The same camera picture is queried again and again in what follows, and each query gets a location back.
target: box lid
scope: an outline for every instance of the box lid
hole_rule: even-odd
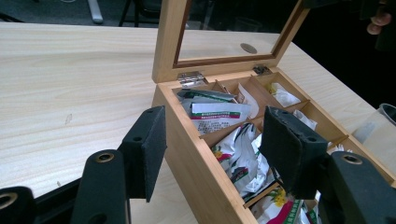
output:
[[[262,6],[268,8],[254,13]],[[249,10],[244,14],[243,8]],[[152,79],[161,83],[189,72],[209,77],[275,67],[308,11],[304,0],[163,0]],[[281,14],[283,22],[276,17]],[[191,28],[195,22],[198,29]]]

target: tea packet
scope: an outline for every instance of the tea packet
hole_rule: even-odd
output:
[[[308,126],[310,129],[315,130],[317,128],[317,122],[309,119],[303,112],[301,112],[300,110],[294,110],[293,111],[293,115],[299,119],[300,121],[302,121],[304,124],[306,124],[306,126]]]
[[[295,200],[281,187],[273,189],[251,207],[260,224],[299,223],[303,200]]]
[[[295,105],[301,102],[300,99],[286,91],[285,88],[283,88],[283,86],[277,82],[271,83],[269,92],[277,99],[277,101],[283,107]]]
[[[238,95],[236,96],[236,102],[239,104],[244,104],[244,105],[251,105],[250,108],[250,113],[248,114],[248,117],[250,119],[256,118],[257,114],[259,114],[259,104],[257,104],[256,99],[248,93],[247,90],[241,85],[241,83],[238,84]]]
[[[177,98],[188,115],[191,115],[191,105],[202,103],[230,103],[235,95],[220,91],[201,91],[183,89],[177,93]]]
[[[251,105],[192,103],[191,120],[200,134],[213,133],[247,120]]]
[[[244,123],[212,147],[213,154],[244,200],[270,184],[266,182],[269,165],[258,150],[260,144],[261,135],[257,135],[254,124]]]

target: chair leg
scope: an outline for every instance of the chair leg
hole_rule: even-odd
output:
[[[124,10],[122,11],[122,16],[121,16],[121,20],[119,23],[119,26],[122,26],[124,21],[125,21],[125,17],[126,17],[126,13],[128,12],[129,6],[131,5],[132,0],[127,0],[125,3],[125,7]]]
[[[139,27],[139,5],[134,3],[134,27]]]

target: glass lid panel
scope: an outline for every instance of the glass lid panel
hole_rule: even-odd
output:
[[[178,61],[271,54],[296,3],[191,0]]]

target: dark floor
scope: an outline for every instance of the dark floor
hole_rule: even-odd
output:
[[[293,42],[373,107],[396,105],[396,51],[376,50],[367,25],[340,2],[311,9]]]
[[[96,24],[88,0],[0,0],[0,12],[31,23],[118,26],[126,0],[97,0],[104,22]],[[128,19],[134,15],[131,4]],[[134,26],[125,22],[123,26]]]
[[[32,23],[118,26],[126,0],[97,0],[103,24],[92,22],[87,0],[63,1],[67,0],[0,0],[0,12]],[[131,5],[128,20],[133,17],[133,8]],[[396,105],[391,81],[396,75],[396,52],[376,50],[376,36],[367,34],[367,24],[359,19],[358,12],[349,10],[348,2],[341,1],[311,9],[293,42],[373,107],[381,103]],[[132,27],[134,23],[125,22],[123,26]]]

